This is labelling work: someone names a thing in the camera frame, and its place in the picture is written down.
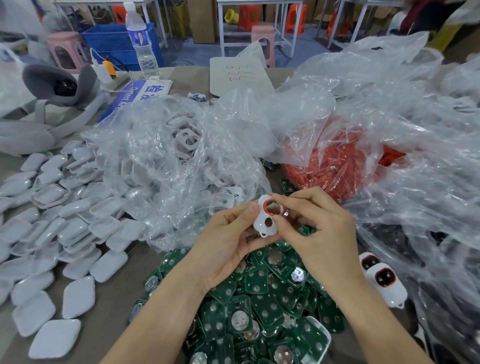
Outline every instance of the bottle label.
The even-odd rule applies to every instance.
[[[148,46],[147,30],[129,30],[128,34],[134,47]]]

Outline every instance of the hand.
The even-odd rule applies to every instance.
[[[225,280],[249,252],[280,239],[277,234],[247,242],[248,236],[257,234],[252,224],[259,213],[256,201],[247,202],[217,212],[205,226],[184,260],[202,276],[207,290]]]
[[[288,219],[318,231],[299,234],[284,217],[273,216],[278,232],[298,252],[309,273],[335,299],[365,277],[358,258],[355,219],[320,187],[297,191],[290,197],[273,194],[290,209]]]

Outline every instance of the fingernail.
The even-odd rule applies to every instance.
[[[251,204],[248,210],[250,212],[258,212],[260,209],[260,206],[258,204]]]

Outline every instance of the white table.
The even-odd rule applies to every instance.
[[[167,36],[165,35],[165,29],[163,27],[163,21],[162,21],[162,13],[160,12],[160,5],[158,5],[158,1],[157,0],[130,0],[130,1],[142,6],[146,23],[150,22],[150,17],[148,16],[148,11],[147,11],[147,5],[150,4],[151,2],[155,4],[158,24],[160,25],[160,30],[162,32],[162,40],[159,42],[159,45],[161,48],[163,45],[165,45],[165,48],[168,48]],[[93,5],[107,6],[107,7],[113,6],[113,5],[123,5],[123,1],[119,1],[119,0],[52,0],[52,3],[58,6],[87,5],[90,11],[90,14],[92,14],[92,11],[90,10],[90,6],[93,6]],[[165,8],[165,16],[167,17],[169,35],[170,37],[172,37],[172,26],[170,24],[170,17],[168,16],[167,0],[163,0],[163,6]],[[92,21],[93,21],[93,24],[95,25],[96,23],[93,15],[92,15]]]
[[[275,10],[275,35],[278,34],[282,40],[275,41],[275,46],[284,46],[288,44],[291,47],[290,58],[293,58],[293,51],[295,50],[295,43],[297,41],[297,31],[300,24],[301,7],[303,0],[217,0],[218,3],[218,30],[220,35],[220,48],[222,49],[222,57],[225,56],[225,47],[246,47],[250,42],[234,42],[225,43],[225,36],[249,36],[250,32],[224,32],[223,31],[223,5],[263,5],[263,4],[276,4]],[[293,39],[290,43],[285,38],[285,24],[287,22],[288,4],[298,4],[297,19],[295,22],[295,30],[293,32]],[[278,11],[282,5],[282,31],[280,32],[277,25]]]
[[[333,29],[332,29],[332,34],[330,35],[330,38],[328,39],[328,46],[327,48],[330,48],[332,44],[335,43],[335,45],[343,48],[345,46],[345,43],[340,43],[335,41],[335,33],[338,28],[338,22],[341,18],[341,14],[343,11],[343,6],[345,5],[345,2],[354,2],[354,3],[360,3],[363,4],[359,19],[357,20],[357,25],[355,26],[355,30],[353,31],[352,38],[350,40],[350,44],[355,43],[355,40],[357,39],[357,35],[359,33],[361,24],[363,22],[363,18],[365,17],[365,13],[367,12],[367,8],[369,6],[388,6],[388,7],[394,7],[394,8],[401,8],[405,5],[405,2],[403,0],[366,0],[366,1],[355,1],[355,0],[341,0],[340,5],[338,7],[338,12],[336,15],[335,23],[333,24]],[[324,19],[325,15],[325,10],[327,8],[327,3],[328,0],[325,0],[324,8],[322,9],[322,16],[320,17],[320,22],[318,23],[318,29],[317,29],[317,38],[320,33],[320,28],[322,27],[322,21]]]

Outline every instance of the plastic bottle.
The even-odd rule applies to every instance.
[[[158,80],[160,79],[160,72],[155,54],[152,51],[152,42],[148,36],[147,26],[142,17],[137,14],[133,2],[124,2],[123,6],[127,11],[125,25],[127,26],[133,48],[137,52],[138,64],[144,74],[144,78],[145,80]]]

